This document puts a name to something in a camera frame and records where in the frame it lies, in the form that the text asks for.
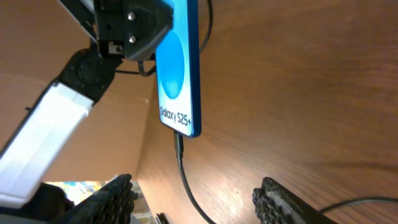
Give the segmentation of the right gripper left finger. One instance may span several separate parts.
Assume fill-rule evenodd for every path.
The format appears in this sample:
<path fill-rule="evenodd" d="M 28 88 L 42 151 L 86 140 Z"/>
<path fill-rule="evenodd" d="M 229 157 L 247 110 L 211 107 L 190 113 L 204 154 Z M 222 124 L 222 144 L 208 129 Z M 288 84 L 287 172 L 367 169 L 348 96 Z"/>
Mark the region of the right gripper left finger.
<path fill-rule="evenodd" d="M 134 201 L 137 200 L 131 179 L 130 174 L 113 178 L 49 224 L 130 224 Z"/>

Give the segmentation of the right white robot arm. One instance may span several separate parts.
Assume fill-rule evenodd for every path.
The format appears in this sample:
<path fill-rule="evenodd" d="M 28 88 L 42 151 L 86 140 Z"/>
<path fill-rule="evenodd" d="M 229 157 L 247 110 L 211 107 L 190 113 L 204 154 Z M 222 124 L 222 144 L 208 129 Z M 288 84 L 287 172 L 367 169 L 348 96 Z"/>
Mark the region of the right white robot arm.
<path fill-rule="evenodd" d="M 2 222 L 129 223 L 138 199 L 132 186 L 131 175 L 122 174 L 75 205 L 61 188 L 41 183 L 21 208 L 1 207 Z M 252 202 L 261 223 L 333 223 L 269 177 L 253 190 Z"/>

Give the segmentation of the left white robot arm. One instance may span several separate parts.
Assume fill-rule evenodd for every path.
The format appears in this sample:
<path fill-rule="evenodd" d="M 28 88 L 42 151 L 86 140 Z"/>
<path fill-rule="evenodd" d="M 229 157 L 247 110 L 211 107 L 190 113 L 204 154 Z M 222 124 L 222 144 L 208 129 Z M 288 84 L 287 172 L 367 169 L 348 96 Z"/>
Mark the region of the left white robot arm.
<path fill-rule="evenodd" d="M 76 127 L 104 95 L 123 60 L 143 63 L 173 26 L 159 0 L 69 1 L 61 5 L 90 36 L 40 94 L 1 150 L 1 206 L 19 209 Z"/>

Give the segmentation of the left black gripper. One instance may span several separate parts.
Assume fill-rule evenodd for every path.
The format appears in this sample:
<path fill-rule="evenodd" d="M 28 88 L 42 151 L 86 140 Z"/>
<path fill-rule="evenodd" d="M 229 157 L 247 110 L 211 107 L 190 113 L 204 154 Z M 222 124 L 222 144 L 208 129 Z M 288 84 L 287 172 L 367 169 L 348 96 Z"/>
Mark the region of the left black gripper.
<path fill-rule="evenodd" d="M 103 58 L 147 60 L 173 26 L 160 0 L 60 0 Z"/>

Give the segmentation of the blue Galaxy smartphone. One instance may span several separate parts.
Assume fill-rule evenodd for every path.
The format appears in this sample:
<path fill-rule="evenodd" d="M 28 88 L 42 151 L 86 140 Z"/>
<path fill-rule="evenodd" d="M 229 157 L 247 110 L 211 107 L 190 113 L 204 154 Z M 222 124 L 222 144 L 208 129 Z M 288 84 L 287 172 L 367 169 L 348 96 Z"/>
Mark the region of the blue Galaxy smartphone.
<path fill-rule="evenodd" d="M 198 1 L 167 1 L 173 26 L 155 51 L 161 122 L 188 138 L 201 134 Z"/>

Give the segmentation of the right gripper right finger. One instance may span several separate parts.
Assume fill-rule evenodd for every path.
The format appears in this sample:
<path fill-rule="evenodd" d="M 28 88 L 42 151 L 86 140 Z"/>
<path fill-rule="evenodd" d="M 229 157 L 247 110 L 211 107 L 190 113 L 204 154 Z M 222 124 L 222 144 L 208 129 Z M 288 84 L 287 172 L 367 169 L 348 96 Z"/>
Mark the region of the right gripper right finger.
<path fill-rule="evenodd" d="M 336 224 L 270 177 L 253 190 L 252 202 L 262 224 Z"/>

